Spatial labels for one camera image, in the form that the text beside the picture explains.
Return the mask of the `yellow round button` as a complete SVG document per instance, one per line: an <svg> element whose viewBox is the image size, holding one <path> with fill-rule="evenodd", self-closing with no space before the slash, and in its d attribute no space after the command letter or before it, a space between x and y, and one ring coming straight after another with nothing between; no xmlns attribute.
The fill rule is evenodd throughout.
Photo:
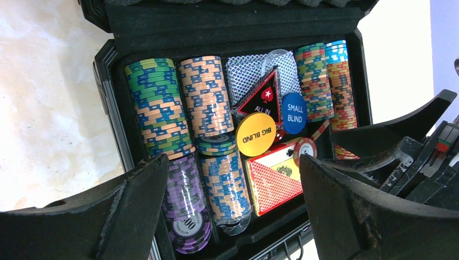
<svg viewBox="0 0 459 260"><path fill-rule="evenodd" d="M266 152L276 137L276 124L267 114L256 112L241 121L236 131L239 151L248 157Z"/></svg>

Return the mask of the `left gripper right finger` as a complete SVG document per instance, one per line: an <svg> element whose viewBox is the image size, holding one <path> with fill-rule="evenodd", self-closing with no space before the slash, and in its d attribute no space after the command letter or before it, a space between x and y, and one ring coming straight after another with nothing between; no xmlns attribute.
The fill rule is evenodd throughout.
<svg viewBox="0 0 459 260"><path fill-rule="evenodd" d="M320 259L458 259L458 212L378 190L310 155L300 158Z"/></svg>

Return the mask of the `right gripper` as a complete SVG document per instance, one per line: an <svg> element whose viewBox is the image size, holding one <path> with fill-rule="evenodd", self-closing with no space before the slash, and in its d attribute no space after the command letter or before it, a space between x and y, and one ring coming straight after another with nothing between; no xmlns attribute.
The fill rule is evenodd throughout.
<svg viewBox="0 0 459 260"><path fill-rule="evenodd" d="M402 117L334 132L331 141L360 158L322 162L391 195L458 210L458 125L443 121L420 142L456 97L444 89Z"/></svg>

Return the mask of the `blue round button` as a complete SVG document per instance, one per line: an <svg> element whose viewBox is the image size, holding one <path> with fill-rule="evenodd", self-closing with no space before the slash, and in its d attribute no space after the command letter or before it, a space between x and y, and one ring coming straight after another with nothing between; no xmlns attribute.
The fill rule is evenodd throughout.
<svg viewBox="0 0 459 260"><path fill-rule="evenodd" d="M290 134L300 133L306 125L306 102L298 93L288 93L282 99L284 129Z"/></svg>

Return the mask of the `red playing card box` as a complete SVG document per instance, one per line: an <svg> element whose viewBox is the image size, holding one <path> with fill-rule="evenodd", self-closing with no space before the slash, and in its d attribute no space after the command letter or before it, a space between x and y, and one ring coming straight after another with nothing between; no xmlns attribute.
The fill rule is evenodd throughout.
<svg viewBox="0 0 459 260"><path fill-rule="evenodd" d="M245 166L255 214L260 217L303 192L293 150L300 138L272 146L247 158Z"/></svg>

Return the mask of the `red black triangle marker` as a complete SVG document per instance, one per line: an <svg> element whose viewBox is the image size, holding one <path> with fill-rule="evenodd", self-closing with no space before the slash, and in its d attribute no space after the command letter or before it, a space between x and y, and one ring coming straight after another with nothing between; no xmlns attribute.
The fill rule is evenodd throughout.
<svg viewBox="0 0 459 260"><path fill-rule="evenodd" d="M249 114L269 115L279 128L282 124L278 66L269 70L232 108L232 114L243 119Z"/></svg>

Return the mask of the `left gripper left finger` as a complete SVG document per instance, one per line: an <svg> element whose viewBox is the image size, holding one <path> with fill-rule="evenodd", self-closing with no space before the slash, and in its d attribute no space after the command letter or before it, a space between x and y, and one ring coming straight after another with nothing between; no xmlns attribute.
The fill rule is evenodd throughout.
<svg viewBox="0 0 459 260"><path fill-rule="evenodd" d="M1 213L1 259L147 259L168 176L158 155L46 207Z"/></svg>

